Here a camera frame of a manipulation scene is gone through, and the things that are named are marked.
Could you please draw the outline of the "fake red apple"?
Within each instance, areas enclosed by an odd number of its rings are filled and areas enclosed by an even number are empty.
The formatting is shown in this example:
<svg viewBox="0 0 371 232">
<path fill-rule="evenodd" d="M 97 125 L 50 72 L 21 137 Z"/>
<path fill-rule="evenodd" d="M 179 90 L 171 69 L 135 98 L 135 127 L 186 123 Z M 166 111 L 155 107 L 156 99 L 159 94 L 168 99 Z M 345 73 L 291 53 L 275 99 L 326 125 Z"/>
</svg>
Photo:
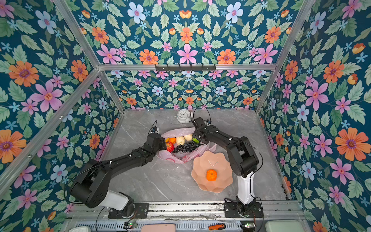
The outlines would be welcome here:
<svg viewBox="0 0 371 232">
<path fill-rule="evenodd" d="M 172 153 L 174 151 L 174 144 L 171 143 L 171 142 L 167 142 L 166 143 L 166 150 L 170 153 Z"/>
</svg>

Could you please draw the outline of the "fake pale yellow fruit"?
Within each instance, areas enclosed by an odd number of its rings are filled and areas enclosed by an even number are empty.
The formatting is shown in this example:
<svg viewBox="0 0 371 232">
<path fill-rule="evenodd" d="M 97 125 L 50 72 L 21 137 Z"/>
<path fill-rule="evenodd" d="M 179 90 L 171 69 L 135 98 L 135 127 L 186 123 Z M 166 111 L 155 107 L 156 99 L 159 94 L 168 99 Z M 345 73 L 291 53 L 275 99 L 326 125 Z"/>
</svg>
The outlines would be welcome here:
<svg viewBox="0 0 371 232">
<path fill-rule="evenodd" d="M 184 138 L 185 138 L 186 141 L 192 141 L 193 134 L 184 135 Z"/>
</svg>

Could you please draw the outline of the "fake beige pear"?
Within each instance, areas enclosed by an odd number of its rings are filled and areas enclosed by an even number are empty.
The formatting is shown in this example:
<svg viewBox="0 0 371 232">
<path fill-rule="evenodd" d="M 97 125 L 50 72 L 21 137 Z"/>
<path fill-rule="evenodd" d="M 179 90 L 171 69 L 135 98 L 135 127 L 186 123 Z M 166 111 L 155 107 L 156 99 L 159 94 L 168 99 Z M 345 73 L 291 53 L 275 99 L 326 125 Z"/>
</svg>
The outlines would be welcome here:
<svg viewBox="0 0 371 232">
<path fill-rule="evenodd" d="M 176 144 L 178 146 L 184 145 L 186 142 L 185 138 L 183 136 L 176 137 Z"/>
</svg>

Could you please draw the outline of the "pink plastic bag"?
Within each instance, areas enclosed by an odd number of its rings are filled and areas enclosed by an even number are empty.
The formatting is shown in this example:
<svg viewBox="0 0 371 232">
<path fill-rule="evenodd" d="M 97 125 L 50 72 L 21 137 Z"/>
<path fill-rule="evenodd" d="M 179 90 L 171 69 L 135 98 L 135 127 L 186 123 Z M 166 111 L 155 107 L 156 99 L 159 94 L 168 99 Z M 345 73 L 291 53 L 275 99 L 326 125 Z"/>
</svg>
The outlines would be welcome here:
<svg viewBox="0 0 371 232">
<path fill-rule="evenodd" d="M 217 145 L 208 143 L 202 145 L 193 141 L 194 128 L 180 128 L 162 134 L 162 137 L 174 147 L 172 151 L 165 149 L 157 152 L 156 156 L 162 160 L 173 163 L 187 163 L 194 158 L 201 157 L 204 152 L 214 152 Z"/>
</svg>

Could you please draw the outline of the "pink flower-shaped bowl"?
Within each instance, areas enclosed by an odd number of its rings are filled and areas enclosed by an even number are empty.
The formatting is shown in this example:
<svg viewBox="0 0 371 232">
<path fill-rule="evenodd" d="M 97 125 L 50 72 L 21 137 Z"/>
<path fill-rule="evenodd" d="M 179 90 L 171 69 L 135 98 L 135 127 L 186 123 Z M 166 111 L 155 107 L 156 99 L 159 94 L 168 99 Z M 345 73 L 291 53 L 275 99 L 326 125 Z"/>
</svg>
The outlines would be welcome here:
<svg viewBox="0 0 371 232">
<path fill-rule="evenodd" d="M 203 191 L 221 193 L 233 183 L 232 168 L 223 153 L 205 152 L 193 161 L 192 178 Z"/>
</svg>

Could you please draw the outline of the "fake persimmon orange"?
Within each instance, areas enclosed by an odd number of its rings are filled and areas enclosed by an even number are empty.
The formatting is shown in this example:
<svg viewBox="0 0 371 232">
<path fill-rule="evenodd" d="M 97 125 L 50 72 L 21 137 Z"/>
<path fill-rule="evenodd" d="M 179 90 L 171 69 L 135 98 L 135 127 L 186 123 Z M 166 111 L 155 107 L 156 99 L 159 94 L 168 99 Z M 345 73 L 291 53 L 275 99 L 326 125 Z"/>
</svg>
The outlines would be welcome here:
<svg viewBox="0 0 371 232">
<path fill-rule="evenodd" d="M 214 182 L 217 179 L 217 171 L 210 169 L 206 172 L 206 180 Z"/>
</svg>

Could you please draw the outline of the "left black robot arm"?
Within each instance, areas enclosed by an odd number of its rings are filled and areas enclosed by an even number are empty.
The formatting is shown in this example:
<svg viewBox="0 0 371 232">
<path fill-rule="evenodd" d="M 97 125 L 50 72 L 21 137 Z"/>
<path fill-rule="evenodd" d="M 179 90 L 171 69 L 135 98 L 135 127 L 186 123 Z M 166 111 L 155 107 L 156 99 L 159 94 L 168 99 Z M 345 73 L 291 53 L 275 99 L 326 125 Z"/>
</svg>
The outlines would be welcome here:
<svg viewBox="0 0 371 232">
<path fill-rule="evenodd" d="M 148 164 L 161 150 L 166 150 L 165 139 L 152 132 L 143 146 L 129 154 L 110 160 L 90 160 L 74 179 L 70 195 L 88 208 L 107 207 L 129 218 L 135 210 L 134 200 L 124 193 L 109 190 L 110 181 L 126 171 Z"/>
</svg>

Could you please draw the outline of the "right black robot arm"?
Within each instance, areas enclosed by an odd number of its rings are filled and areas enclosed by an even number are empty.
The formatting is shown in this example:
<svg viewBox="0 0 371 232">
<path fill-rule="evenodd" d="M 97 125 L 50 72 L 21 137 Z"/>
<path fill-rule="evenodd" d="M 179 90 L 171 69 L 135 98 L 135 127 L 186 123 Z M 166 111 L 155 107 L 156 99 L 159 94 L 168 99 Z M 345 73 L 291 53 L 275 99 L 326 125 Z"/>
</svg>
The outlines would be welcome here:
<svg viewBox="0 0 371 232">
<path fill-rule="evenodd" d="M 195 127 L 194 138 L 203 144 L 215 143 L 226 150 L 232 171 L 238 176 L 237 205 L 246 208 L 255 203 L 253 179 L 259 159 L 249 139 L 245 136 L 235 137 L 224 133 L 201 117 L 193 120 L 192 123 Z"/>
</svg>

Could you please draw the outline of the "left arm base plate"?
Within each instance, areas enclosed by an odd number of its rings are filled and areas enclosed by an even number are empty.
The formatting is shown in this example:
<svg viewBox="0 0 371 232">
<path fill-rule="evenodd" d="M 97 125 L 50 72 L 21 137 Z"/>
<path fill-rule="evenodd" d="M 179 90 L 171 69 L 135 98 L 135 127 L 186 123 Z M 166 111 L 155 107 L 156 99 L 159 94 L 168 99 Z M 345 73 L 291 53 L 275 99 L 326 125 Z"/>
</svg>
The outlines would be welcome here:
<svg viewBox="0 0 371 232">
<path fill-rule="evenodd" d="M 133 203 L 127 205 L 123 210 L 110 209 L 109 219 L 145 219 L 149 213 L 149 203 Z"/>
</svg>

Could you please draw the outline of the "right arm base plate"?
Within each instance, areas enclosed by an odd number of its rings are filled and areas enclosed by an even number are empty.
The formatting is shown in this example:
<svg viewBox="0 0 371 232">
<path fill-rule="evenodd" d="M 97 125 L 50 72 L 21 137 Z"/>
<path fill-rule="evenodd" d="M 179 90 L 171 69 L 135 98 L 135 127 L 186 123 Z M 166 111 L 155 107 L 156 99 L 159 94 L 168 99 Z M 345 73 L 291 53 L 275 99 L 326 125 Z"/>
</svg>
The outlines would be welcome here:
<svg viewBox="0 0 371 232">
<path fill-rule="evenodd" d="M 256 198 L 246 205 L 238 199 L 224 198 L 224 213 L 226 218 L 264 218 L 262 203 Z"/>
</svg>

